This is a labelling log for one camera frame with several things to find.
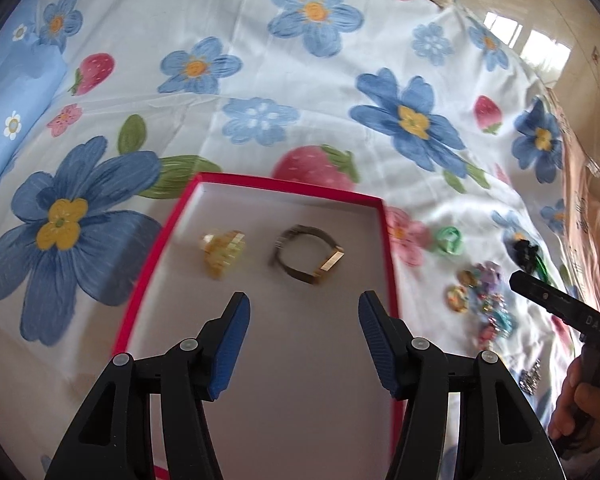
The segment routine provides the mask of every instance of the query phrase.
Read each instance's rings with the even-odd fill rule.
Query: watch
[[[301,235],[309,235],[320,238],[331,248],[331,254],[311,274],[302,270],[294,269],[293,267],[289,267],[282,261],[282,258],[280,257],[285,244]],[[289,276],[295,278],[296,280],[310,283],[311,285],[317,285],[322,281],[325,274],[327,274],[327,272],[329,272],[343,256],[344,249],[337,244],[336,240],[331,238],[331,236],[321,229],[305,225],[294,225],[293,227],[284,231],[276,240],[276,247],[271,256],[270,264],[278,264]]]

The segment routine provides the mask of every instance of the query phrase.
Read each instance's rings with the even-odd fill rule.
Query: green hair tie
[[[443,227],[436,233],[436,247],[447,254],[457,256],[462,253],[462,235],[453,226]]]
[[[551,285],[552,281],[549,278],[549,272],[546,270],[546,265],[540,256],[536,255],[536,272],[538,273],[538,278],[543,282]]]

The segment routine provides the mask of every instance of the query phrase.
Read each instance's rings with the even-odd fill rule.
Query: yellow flower center
[[[536,128],[536,148],[545,152],[551,151],[551,132],[544,128]]]
[[[423,140],[429,139],[427,128],[429,127],[429,118],[426,115],[419,114],[415,110],[406,106],[398,106],[399,124],[405,132],[420,137]]]
[[[304,15],[312,22],[323,22],[327,19],[329,11],[319,2],[309,2],[304,6]]]
[[[71,249],[80,237],[78,222],[87,214],[89,205],[83,198],[67,200],[60,198],[49,208],[48,222],[36,235],[36,245],[48,251],[54,245],[61,251]]]
[[[483,41],[484,41],[484,46],[487,47],[489,50],[496,50],[496,48],[497,48],[496,42],[493,41],[489,36],[485,36]]]
[[[401,227],[389,227],[389,236],[396,240],[402,240],[404,238],[404,229]]]
[[[55,16],[51,20],[51,23],[49,23],[49,30],[53,34],[57,34],[63,25],[64,25],[64,18],[62,16]]]
[[[185,65],[184,73],[189,77],[199,77],[206,72],[208,64],[194,57]]]

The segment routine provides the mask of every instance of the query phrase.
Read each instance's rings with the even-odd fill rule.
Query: black tool
[[[45,480],[155,480],[149,394],[161,395],[171,480],[222,480],[202,401],[227,388],[250,320],[236,292],[219,319],[166,354],[116,355],[76,413]]]
[[[360,297],[358,314],[382,385],[408,400],[388,480],[438,480],[449,392],[462,399],[455,480],[564,480],[531,406],[496,354],[445,354],[413,338],[373,292]],[[197,339],[138,361],[115,356],[75,415],[46,480],[155,480],[149,394],[162,395],[171,479],[222,480],[202,400],[226,388],[248,322],[248,300],[236,293]]]
[[[373,292],[360,297],[358,316],[382,386],[408,401],[387,480],[437,480],[450,392],[461,393],[455,480],[564,478],[538,418],[494,352],[445,354],[413,338]]]
[[[582,378],[584,383],[600,388],[600,312],[547,283],[519,270],[509,280],[511,290],[545,308],[567,325],[580,332]],[[587,413],[572,406],[575,429],[553,442],[556,453],[568,458],[589,435],[593,421]]]

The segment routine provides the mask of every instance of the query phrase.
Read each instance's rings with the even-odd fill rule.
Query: white flower print
[[[4,136],[9,137],[11,140],[15,140],[16,135],[20,133],[22,129],[22,123],[20,122],[20,116],[14,110],[9,117],[4,121],[6,128],[4,129]]]
[[[18,27],[16,28],[16,30],[13,31],[13,38],[12,41],[20,41],[24,38],[24,35],[27,33],[27,25],[25,25],[24,23],[21,23],[20,25],[18,25]]]

